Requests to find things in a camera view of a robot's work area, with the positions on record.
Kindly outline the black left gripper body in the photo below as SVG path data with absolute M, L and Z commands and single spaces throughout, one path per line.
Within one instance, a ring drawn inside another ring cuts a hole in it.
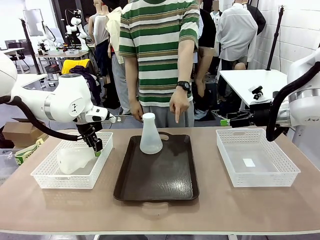
M 76 128 L 80 134 L 78 140 L 85 140 L 86 142 L 94 142 L 97 139 L 96 132 L 103 129 L 102 123 L 99 121 L 76 124 Z

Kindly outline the person's left hand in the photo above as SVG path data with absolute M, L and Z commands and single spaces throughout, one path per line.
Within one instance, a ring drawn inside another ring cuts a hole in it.
M 174 114 L 174 120 L 178 124 L 181 114 L 188 110 L 190 102 L 188 93 L 181 86 L 177 86 L 171 96 L 169 109 Z

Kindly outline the person's right hand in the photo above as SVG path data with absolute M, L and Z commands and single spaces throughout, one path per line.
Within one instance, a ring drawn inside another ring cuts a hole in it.
M 139 122 L 143 122 L 143 109 L 140 102 L 137 99 L 132 99 L 129 101 L 130 112 L 132 116 Z

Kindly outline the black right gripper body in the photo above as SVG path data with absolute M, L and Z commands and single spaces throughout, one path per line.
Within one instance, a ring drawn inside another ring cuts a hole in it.
M 253 101 L 249 105 L 250 110 L 250 124 L 255 126 L 267 126 L 270 118 L 270 108 L 272 100 L 267 99 L 265 101 L 257 102 Z

